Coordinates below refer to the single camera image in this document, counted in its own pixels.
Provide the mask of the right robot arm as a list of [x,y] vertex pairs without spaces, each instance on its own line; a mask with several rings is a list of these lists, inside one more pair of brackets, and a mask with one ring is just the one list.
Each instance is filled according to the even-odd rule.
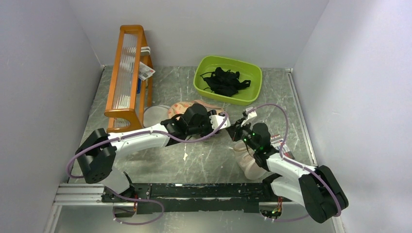
[[349,201],[331,169],[325,165],[307,166],[281,153],[271,142],[265,123],[243,125],[238,120],[226,130],[233,141],[242,141],[252,151],[256,164],[273,176],[262,188],[268,201],[284,197],[305,207],[308,215],[323,223],[349,206]]

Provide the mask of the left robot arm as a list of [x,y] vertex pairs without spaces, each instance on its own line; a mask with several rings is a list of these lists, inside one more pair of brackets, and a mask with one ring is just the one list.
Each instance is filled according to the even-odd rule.
[[148,128],[124,133],[96,129],[78,148],[69,164],[75,161],[79,164],[80,177],[87,184],[103,184],[114,191],[117,198],[127,202],[134,197],[135,189],[126,173],[115,168],[116,157],[177,143],[200,142],[229,126],[226,112],[217,113],[195,103],[184,113]]

